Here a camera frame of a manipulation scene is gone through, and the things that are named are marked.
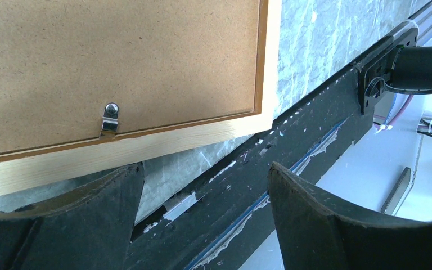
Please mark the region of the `wooden picture frame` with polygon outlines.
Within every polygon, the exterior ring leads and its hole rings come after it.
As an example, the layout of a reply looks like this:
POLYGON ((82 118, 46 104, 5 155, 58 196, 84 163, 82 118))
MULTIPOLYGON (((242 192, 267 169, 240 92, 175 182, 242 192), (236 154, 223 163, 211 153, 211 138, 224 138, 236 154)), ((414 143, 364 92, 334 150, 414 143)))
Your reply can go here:
POLYGON ((268 130, 281 7, 0 1, 0 196, 268 130))

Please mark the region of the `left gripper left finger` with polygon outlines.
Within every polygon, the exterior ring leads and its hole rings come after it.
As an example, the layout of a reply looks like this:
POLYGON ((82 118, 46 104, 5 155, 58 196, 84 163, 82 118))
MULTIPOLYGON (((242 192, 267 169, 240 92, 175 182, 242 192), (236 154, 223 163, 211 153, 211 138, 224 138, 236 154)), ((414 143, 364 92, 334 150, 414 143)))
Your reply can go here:
POLYGON ((135 163, 62 195, 0 211, 0 269, 122 269, 144 184, 135 163))

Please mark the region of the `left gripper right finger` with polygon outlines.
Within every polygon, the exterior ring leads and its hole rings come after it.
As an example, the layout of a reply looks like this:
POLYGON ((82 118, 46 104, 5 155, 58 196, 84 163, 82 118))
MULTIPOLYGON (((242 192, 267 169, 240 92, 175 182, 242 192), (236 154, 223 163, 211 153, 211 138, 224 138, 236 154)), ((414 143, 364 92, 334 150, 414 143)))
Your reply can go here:
POLYGON ((286 269, 432 269, 432 222, 356 205, 279 163, 268 193, 286 269))

